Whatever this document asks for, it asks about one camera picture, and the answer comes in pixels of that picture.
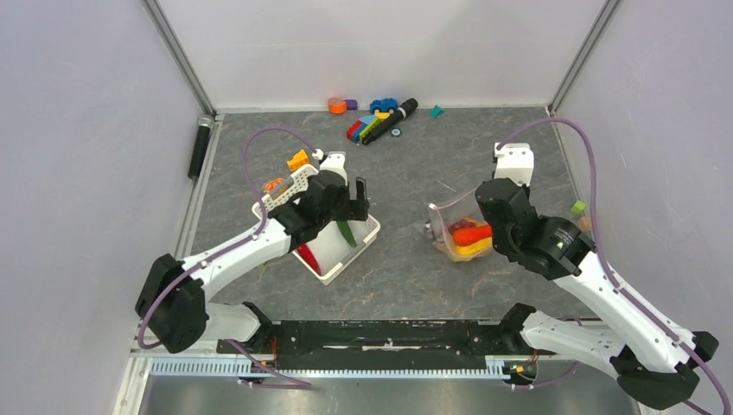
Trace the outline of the green toy chili pepper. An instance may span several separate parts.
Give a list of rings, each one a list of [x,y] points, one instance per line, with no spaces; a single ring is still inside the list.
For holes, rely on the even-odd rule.
[[[336,222],[336,225],[338,227],[338,230],[343,237],[343,239],[348,243],[350,247],[356,247],[357,241],[354,236],[354,232],[352,228],[350,227],[347,220],[339,220]]]

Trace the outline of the yellow toy fruit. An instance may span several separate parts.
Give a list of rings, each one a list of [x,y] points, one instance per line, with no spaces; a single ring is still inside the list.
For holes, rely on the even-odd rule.
[[[490,251],[493,246],[492,242],[491,238],[480,239],[475,243],[466,246],[455,245],[454,251],[462,258],[475,258]]]

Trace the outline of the orange toy carrot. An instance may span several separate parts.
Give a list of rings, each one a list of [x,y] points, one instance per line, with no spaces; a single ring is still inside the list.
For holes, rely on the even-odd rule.
[[[493,229],[490,225],[463,227],[455,230],[452,234],[453,241],[457,246],[471,246],[492,237]]]

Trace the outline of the clear zip top bag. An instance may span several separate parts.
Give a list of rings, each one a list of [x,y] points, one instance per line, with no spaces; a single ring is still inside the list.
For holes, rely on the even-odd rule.
[[[448,201],[429,203],[428,212],[426,226],[434,247],[454,262],[467,262],[492,250],[491,232],[474,188]]]

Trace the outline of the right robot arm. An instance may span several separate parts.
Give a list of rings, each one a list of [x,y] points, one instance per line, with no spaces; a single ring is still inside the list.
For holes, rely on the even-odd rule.
[[[656,410],[692,397],[700,381],[695,370],[719,345],[712,334],[684,329],[641,299],[602,262],[587,233],[565,218],[537,214],[526,186],[509,178],[485,181],[475,199],[497,253],[569,292],[607,326],[582,327],[517,303],[500,322],[505,350],[561,354],[607,374],[631,398]]]

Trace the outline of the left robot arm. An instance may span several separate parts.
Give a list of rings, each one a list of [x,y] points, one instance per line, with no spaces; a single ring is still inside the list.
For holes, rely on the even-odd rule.
[[[305,188],[275,207],[259,206],[261,221],[203,253],[175,259],[166,253],[149,271],[135,305],[141,349],[177,354],[205,339],[239,341],[251,352],[271,343],[271,328],[253,305],[212,303],[212,297],[247,272],[294,252],[338,221],[365,221],[367,182],[355,185],[334,171],[308,177]]]

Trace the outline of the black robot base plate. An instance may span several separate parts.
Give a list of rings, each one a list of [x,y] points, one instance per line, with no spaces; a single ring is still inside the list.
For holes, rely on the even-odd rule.
[[[540,356],[499,321],[272,321],[255,314],[261,326],[243,347],[271,355],[280,371],[480,369],[488,356]]]

